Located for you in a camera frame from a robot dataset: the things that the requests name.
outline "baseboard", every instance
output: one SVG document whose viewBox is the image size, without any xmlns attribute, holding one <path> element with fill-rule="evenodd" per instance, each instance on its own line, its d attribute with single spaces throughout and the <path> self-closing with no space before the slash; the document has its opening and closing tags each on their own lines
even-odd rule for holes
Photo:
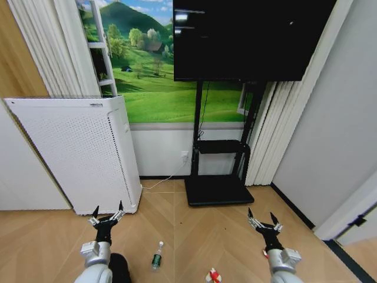
<svg viewBox="0 0 377 283">
<path fill-rule="evenodd" d="M 347 254 L 334 240 L 324 241 L 334 254 L 355 274 L 363 283 L 376 282 L 356 261 Z"/>
<path fill-rule="evenodd" d="M 169 177 L 170 176 L 139 176 L 140 180 L 165 180 Z M 173 176 L 170 179 L 177 180 L 177 179 L 185 179 L 187 177 L 189 177 L 189 175 L 179 175 L 179 176 Z"/>
<path fill-rule="evenodd" d="M 285 203 L 291 208 L 291 210 L 293 210 L 294 213 L 297 214 L 298 217 L 300 217 L 302 222 L 304 222 L 310 230 L 316 226 L 312 221 L 310 221 L 309 218 L 305 216 L 304 213 L 302 213 L 302 211 L 293 202 L 290 201 L 289 198 L 287 198 L 287 196 L 281 190 L 279 190 L 279 188 L 274 183 L 271 183 L 271 187 L 285 201 Z"/>
</svg>

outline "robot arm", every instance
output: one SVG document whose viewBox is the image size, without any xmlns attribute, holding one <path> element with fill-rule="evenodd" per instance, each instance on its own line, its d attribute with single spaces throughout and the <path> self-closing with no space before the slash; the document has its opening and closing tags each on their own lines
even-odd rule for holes
<svg viewBox="0 0 377 283">
<path fill-rule="evenodd" d="M 277 239 L 278 234 L 283 226 L 279 223 L 274 214 L 271 214 L 273 225 L 259 222 L 254 218 L 249 208 L 249 223 L 258 232 L 261 233 L 266 243 L 266 252 L 269 256 L 269 265 L 271 271 L 272 283 L 302 283 L 296 273 L 296 264 L 301 260 L 298 251 L 283 248 Z"/>
<path fill-rule="evenodd" d="M 80 254 L 85 258 L 85 270 L 75 280 L 75 283 L 108 283 L 112 281 L 113 273 L 108 267 L 110 263 L 111 228 L 115 226 L 125 214 L 122 201 L 119 210 L 112 216 L 97 219 L 99 206 L 88 219 L 97 230 L 94 241 L 84 243 Z"/>
</svg>

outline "tree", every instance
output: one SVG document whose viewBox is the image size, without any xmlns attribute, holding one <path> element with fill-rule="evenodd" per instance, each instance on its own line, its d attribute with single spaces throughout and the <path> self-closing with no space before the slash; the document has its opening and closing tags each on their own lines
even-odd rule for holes
<svg viewBox="0 0 377 283">
<path fill-rule="evenodd" d="M 165 42 L 168 46 L 170 46 L 173 43 L 173 36 L 169 35 L 168 40 Z"/>
<path fill-rule="evenodd" d="M 84 29 L 85 29 L 85 35 L 87 36 L 88 42 L 98 41 L 98 36 L 92 35 L 92 33 L 90 31 L 90 27 L 88 25 L 84 25 Z"/>
<path fill-rule="evenodd" d="M 90 53 L 98 80 L 100 81 L 103 78 L 107 78 L 107 71 L 102 51 L 100 49 L 94 48 L 90 49 Z"/>
<path fill-rule="evenodd" d="M 122 37 L 118 27 L 115 24 L 110 24 L 108 26 L 107 34 L 108 34 L 108 37 L 110 37 L 110 38 L 121 38 Z"/>
<path fill-rule="evenodd" d="M 137 78 L 141 78 L 141 75 L 143 74 L 143 69 L 144 69 L 144 66 L 143 66 L 142 63 L 137 63 L 136 64 L 134 70 L 135 70 Z"/>
<path fill-rule="evenodd" d="M 154 75 L 160 76 L 160 70 L 163 65 L 163 62 L 161 61 L 161 58 L 159 56 L 154 57 Z"/>
<path fill-rule="evenodd" d="M 148 39 L 152 41 L 160 41 L 161 35 L 160 32 L 155 31 L 154 28 L 150 28 L 147 31 Z"/>
<path fill-rule="evenodd" d="M 141 34 L 139 40 L 144 40 L 145 43 L 148 42 L 148 35 L 147 34 Z"/>
<path fill-rule="evenodd" d="M 110 48 L 111 53 L 116 55 L 118 59 L 125 58 L 127 48 L 125 46 L 125 41 L 121 38 L 110 37 Z"/>
<path fill-rule="evenodd" d="M 139 49 L 139 50 L 145 49 L 145 41 L 144 40 L 139 40 L 139 42 L 137 43 L 137 49 Z"/>
<path fill-rule="evenodd" d="M 164 58 L 169 58 L 170 57 L 169 46 L 167 46 L 167 45 L 165 45 L 165 50 L 163 51 L 163 57 Z"/>
<path fill-rule="evenodd" d="M 140 37 L 143 33 L 138 28 L 132 28 L 130 30 L 130 33 L 128 35 L 128 38 L 131 41 L 132 46 L 136 46 L 138 41 L 140 40 Z"/>
</svg>

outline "house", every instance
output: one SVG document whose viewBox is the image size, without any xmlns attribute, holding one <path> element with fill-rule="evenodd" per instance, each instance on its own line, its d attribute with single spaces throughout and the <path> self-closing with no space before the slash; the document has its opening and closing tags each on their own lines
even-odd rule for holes
<svg viewBox="0 0 377 283">
<path fill-rule="evenodd" d="M 164 51 L 165 44 L 160 41 L 149 41 L 145 48 L 148 52 L 161 54 Z"/>
<path fill-rule="evenodd" d="M 121 71 L 122 71 L 122 72 L 128 72 L 128 73 L 130 73 L 130 72 L 132 72 L 133 70 L 132 70 L 132 68 L 131 68 L 130 66 L 122 66 L 122 67 L 121 67 Z"/>
</svg>

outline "black tv screen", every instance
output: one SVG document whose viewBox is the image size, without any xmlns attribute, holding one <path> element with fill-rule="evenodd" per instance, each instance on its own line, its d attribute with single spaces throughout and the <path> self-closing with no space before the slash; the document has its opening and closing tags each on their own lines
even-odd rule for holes
<svg viewBox="0 0 377 283">
<path fill-rule="evenodd" d="M 174 80 L 299 81 L 336 0 L 174 0 Z"/>
</svg>

